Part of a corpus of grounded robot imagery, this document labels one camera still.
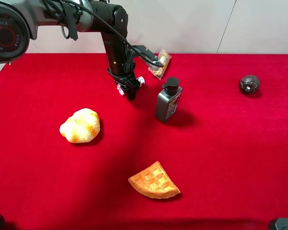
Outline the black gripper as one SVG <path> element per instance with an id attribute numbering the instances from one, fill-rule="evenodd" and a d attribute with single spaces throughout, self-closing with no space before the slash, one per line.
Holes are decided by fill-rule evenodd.
<path id="1" fill-rule="evenodd" d="M 120 94 L 127 94 L 128 100 L 134 100 L 139 90 L 139 83 L 136 81 L 134 73 L 126 73 L 123 76 L 118 76 L 112 73 L 110 68 L 107 69 L 107 72 L 116 84 L 120 84 Z"/>

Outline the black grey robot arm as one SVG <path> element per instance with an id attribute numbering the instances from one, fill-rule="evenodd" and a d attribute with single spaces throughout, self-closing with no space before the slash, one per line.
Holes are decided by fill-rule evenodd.
<path id="1" fill-rule="evenodd" d="M 79 32 L 98 32 L 108 60 L 108 73 L 129 100 L 141 84 L 135 77 L 135 48 L 127 41 L 128 15 L 120 5 L 102 0 L 0 0 L 0 64 L 20 58 L 41 26 L 67 28 L 66 39 Z"/>

